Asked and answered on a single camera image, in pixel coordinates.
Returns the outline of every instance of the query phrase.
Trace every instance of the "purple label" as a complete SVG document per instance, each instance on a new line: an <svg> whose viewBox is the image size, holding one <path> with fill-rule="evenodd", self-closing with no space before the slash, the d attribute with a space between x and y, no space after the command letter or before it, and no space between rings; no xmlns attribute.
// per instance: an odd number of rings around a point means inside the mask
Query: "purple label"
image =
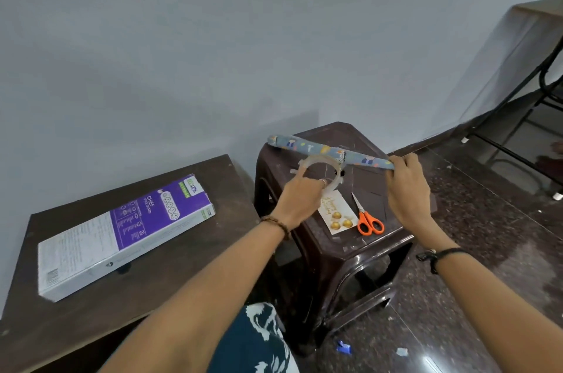
<svg viewBox="0 0 563 373"><path fill-rule="evenodd" d="M184 182L201 187L191 174L111 211L120 250L211 203L203 190L190 191Z"/></svg>

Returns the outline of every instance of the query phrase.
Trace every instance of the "patterned wrapping paper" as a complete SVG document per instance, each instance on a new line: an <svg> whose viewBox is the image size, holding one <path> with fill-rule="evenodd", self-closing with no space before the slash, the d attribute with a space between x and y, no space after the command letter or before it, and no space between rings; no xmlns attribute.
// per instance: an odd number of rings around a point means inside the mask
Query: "patterned wrapping paper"
<svg viewBox="0 0 563 373"><path fill-rule="evenodd" d="M304 155L327 155L343 164L395 169L393 163L383 158L370 157L369 155L349 151L348 149L333 148L321 143L306 141L296 136L272 135L268 137L268 145L296 151Z"/></svg>

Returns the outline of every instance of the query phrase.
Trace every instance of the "barcode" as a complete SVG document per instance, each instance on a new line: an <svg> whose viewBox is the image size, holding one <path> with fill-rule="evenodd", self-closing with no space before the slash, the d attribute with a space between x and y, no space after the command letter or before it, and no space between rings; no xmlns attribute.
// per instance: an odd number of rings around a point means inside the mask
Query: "barcode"
<svg viewBox="0 0 563 373"><path fill-rule="evenodd" d="M47 285L56 283L59 280L59 269L55 268L47 272Z"/></svg>

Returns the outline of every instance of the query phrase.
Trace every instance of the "orange scissor handle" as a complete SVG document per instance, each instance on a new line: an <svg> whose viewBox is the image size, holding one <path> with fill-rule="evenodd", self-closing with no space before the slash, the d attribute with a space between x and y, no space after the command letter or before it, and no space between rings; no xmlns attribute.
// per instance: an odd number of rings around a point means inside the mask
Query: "orange scissor handle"
<svg viewBox="0 0 563 373"><path fill-rule="evenodd" d="M360 219L357 222L357 230L362 235L383 234L385 225L379 219L371 216L370 213L360 212Z"/></svg>

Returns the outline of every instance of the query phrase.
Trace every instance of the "purple and white box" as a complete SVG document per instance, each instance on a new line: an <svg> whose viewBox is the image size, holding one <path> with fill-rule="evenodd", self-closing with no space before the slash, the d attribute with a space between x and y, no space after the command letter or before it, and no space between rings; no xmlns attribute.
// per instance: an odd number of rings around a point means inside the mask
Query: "purple and white box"
<svg viewBox="0 0 563 373"><path fill-rule="evenodd" d="M215 215L193 174L38 244L39 295L57 302Z"/></svg>

